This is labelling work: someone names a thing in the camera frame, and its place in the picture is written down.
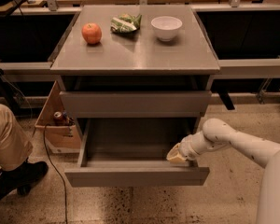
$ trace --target cardboard box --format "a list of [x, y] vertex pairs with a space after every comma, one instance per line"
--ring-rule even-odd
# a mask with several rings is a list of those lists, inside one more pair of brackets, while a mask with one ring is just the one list
[[53, 153], [79, 152], [81, 139], [76, 125], [57, 126], [54, 119], [55, 112], [64, 112], [63, 102], [59, 96], [60, 91], [58, 83], [55, 82], [36, 121], [35, 128], [44, 132], [46, 127], [46, 144]]

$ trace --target red apple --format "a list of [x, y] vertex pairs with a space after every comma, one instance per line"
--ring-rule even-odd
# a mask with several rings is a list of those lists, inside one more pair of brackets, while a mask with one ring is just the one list
[[82, 35], [88, 44], [97, 44], [102, 38], [101, 27], [96, 23], [86, 23], [82, 27]]

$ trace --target cabinet top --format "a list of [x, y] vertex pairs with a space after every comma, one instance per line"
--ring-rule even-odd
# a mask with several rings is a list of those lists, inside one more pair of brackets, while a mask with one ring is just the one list
[[[141, 14], [140, 30], [129, 35], [113, 34], [111, 20], [123, 13]], [[150, 23], [158, 16], [182, 20], [178, 37], [170, 42], [157, 39]], [[97, 45], [88, 45], [82, 37], [82, 26], [88, 22], [102, 29]], [[190, 6], [104, 5], [82, 8], [51, 70], [81, 75], [203, 75], [217, 73], [219, 66]]]

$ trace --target open drawer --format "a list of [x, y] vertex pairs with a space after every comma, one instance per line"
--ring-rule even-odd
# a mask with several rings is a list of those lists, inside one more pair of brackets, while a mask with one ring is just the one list
[[208, 167], [166, 160], [190, 125], [185, 118], [87, 119], [77, 168], [64, 172], [73, 187], [202, 185]]
[[169, 118], [204, 114], [210, 91], [62, 91], [75, 118]]

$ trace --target gray cabinet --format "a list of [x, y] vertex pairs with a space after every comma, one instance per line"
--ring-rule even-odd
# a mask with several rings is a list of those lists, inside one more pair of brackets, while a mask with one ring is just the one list
[[[132, 37], [110, 33], [112, 17], [142, 14]], [[183, 21], [176, 40], [160, 42], [150, 21]], [[81, 39], [86, 21], [101, 25], [97, 46]], [[77, 125], [82, 145], [77, 168], [65, 170], [74, 187], [202, 185], [208, 167], [172, 165], [168, 151], [192, 133], [211, 97], [216, 58], [188, 6], [84, 7], [51, 70]]]

